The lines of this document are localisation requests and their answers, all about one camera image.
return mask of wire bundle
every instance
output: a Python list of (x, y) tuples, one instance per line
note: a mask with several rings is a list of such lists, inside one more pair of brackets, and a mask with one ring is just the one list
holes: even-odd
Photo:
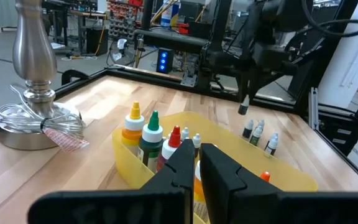
[[(0, 107), (0, 122), (7, 127), (25, 133), (41, 133), (45, 128), (51, 128), (77, 139), (83, 139), (83, 130), (86, 125), (75, 114), (57, 114), (55, 118), (44, 118), (36, 114), (25, 102), (21, 93), (15, 88), (27, 89), (19, 84), (12, 84), (9, 88), (16, 93), (21, 104), (7, 104)], [(7, 110), (16, 109), (16, 113), (6, 113)]]

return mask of metal lamp base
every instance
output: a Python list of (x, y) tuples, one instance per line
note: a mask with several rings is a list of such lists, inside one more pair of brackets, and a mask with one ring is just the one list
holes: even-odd
[[(72, 106), (64, 105), (63, 103), (53, 103), (53, 109), (63, 114), (76, 114), (80, 112)], [(6, 114), (15, 113), (16, 109), (5, 111)], [(10, 148), (20, 150), (40, 150), (49, 149), (57, 146), (44, 133), (26, 133), (18, 130), (13, 130), (0, 122), (0, 142)]]

